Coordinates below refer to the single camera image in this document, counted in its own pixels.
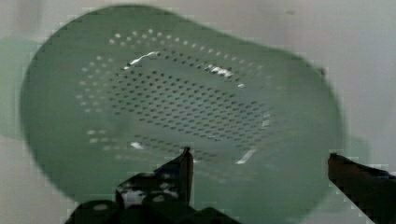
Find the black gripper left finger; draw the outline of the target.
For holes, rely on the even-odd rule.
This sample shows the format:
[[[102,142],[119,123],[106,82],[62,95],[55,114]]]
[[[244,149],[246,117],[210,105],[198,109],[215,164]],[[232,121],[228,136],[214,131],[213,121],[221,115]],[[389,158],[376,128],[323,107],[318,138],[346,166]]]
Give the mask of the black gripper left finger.
[[[149,197],[169,196],[189,203],[193,178],[191,148],[184,147],[176,158],[151,173],[139,173],[120,183],[116,188],[116,202],[121,207],[140,205]]]

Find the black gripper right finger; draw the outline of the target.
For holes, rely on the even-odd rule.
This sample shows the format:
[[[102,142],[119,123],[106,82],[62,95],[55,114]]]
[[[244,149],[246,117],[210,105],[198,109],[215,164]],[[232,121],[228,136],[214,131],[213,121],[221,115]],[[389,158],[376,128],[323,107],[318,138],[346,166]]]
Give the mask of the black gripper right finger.
[[[394,175],[331,153],[328,159],[328,178],[374,224],[395,224]]]

